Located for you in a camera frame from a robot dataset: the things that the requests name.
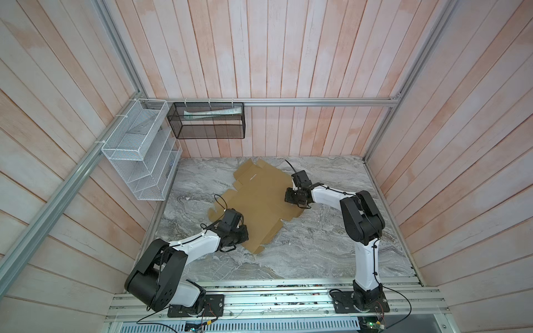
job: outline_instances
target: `white mesh organizer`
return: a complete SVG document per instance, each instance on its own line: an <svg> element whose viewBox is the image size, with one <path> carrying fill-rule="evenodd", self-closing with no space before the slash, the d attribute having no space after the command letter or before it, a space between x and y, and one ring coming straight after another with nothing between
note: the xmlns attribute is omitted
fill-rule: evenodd
<svg viewBox="0 0 533 333"><path fill-rule="evenodd" d="M160 129L167 113L166 101L136 101L102 147L139 200L165 200L181 156L171 128Z"/></svg>

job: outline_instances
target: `wooden wall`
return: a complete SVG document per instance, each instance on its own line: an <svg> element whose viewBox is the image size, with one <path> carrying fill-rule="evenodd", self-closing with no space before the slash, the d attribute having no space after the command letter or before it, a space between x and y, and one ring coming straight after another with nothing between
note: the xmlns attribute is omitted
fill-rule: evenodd
<svg viewBox="0 0 533 333"><path fill-rule="evenodd" d="M533 329L532 18L531 0L460 2L369 161L463 332Z"/></svg>
<svg viewBox="0 0 533 333"><path fill-rule="evenodd" d="M0 257L135 89L90 0L0 2ZM102 161L0 302L2 332L97 332L154 208Z"/></svg>
<svg viewBox="0 0 533 333"><path fill-rule="evenodd" d="M395 96L443 0L106 0L158 98ZM383 108L247 108L184 156L364 155Z"/></svg>

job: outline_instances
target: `robotic arm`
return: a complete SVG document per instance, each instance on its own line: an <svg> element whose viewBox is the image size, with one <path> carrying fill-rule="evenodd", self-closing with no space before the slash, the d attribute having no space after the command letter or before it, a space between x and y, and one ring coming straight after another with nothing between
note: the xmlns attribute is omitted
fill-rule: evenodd
<svg viewBox="0 0 533 333"><path fill-rule="evenodd" d="M240 221L243 221L242 214L230 208L199 234L170 243L154 240L133 268L124 288L156 312L170 304L178 306L185 315L201 313L207 304L205 290L190 280L180 281L183 269L203 255L229 252L248 240L246 226L239 224Z"/></svg>
<svg viewBox="0 0 533 333"><path fill-rule="evenodd" d="M309 204L317 202L340 210L346 233L355 241L354 290L349 295L337 295L341 298L336 304L342 304L339 307L335 306L335 310L340 313L374 310L376 301L385 298L377 269L379 242L385 222L370 193L367 191L349 193L332 189L322 183L313 184L304 170L298 172L294 168L293 170L294 174L291 175L293 188L287 188L285 201L302 208L311 208ZM335 299L335 294L330 293L330 295Z"/></svg>

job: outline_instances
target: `cardboard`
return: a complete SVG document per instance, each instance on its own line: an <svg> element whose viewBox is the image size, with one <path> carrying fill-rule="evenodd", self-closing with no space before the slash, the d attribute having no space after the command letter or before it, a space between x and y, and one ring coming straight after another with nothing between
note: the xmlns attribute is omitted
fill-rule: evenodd
<svg viewBox="0 0 533 333"><path fill-rule="evenodd" d="M222 197L228 208L240 212L248 228L248 240L242 244L252 254L264 250L267 244L283 227L303 212L297 205L285 202L285 191L292 187L290 175L271 166L262 159L253 163L251 159L242 164L234 173L235 190L227 190ZM207 216L214 222L224 214L224 207L215 202Z"/></svg>

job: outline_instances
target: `aluminum rail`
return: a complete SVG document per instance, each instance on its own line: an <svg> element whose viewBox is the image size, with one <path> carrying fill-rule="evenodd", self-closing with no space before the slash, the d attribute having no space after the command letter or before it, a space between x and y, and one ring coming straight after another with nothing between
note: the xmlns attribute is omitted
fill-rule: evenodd
<svg viewBox="0 0 533 333"><path fill-rule="evenodd" d="M413 307L413 314L450 313L436 287L422 287L416 277L383 278L385 286L404 294ZM346 316L336 314L328 291L333 288L353 290L352 279L286 279L202 282L209 294L224 295L221 319L291 318ZM391 314L407 314L408 302L399 294L386 290ZM131 294L115 295L106 322L137 321L150 312ZM352 313L351 316L375 315L373 312ZM166 312L150 317L150 322L183 320L168 318Z"/></svg>
<svg viewBox="0 0 533 333"><path fill-rule="evenodd" d="M141 92L134 94L129 103L122 108L120 114L126 113L141 95ZM65 178L65 181L63 181L46 205L32 219L29 226L19 236L15 244L0 262L0 299L7 293L11 285L15 282L15 279L52 230L58 218L63 214L74 196L78 193L78 190L102 159L103 153L101 148L103 143L118 126L120 118L115 117L111 124L107 126L104 133L91 146L76 168Z"/></svg>
<svg viewBox="0 0 533 333"><path fill-rule="evenodd" d="M394 107L393 98L180 98L167 102L240 102L246 107Z"/></svg>
<svg viewBox="0 0 533 333"><path fill-rule="evenodd" d="M409 94L414 82L420 75L420 72L424 68L427 60L430 58L433 50L435 49L439 39L442 37L442 32L449 25L450 18L457 8L457 3L459 0L448 0L445 8L442 10L435 26L431 29L430 35L424 43L422 50L418 54L418 57L415 60L413 68L411 68L409 75L407 76L405 82L402 84L400 93L398 95L398 103L394 105L385 116L385 119L381 122L379 128L376 131L376 135L372 138L368 150L363 156L365 161L368 161L374 154L377 145L379 144L381 138L385 134L385 131L392 122L392 119L395 117L397 111L400 109L405 96Z"/></svg>

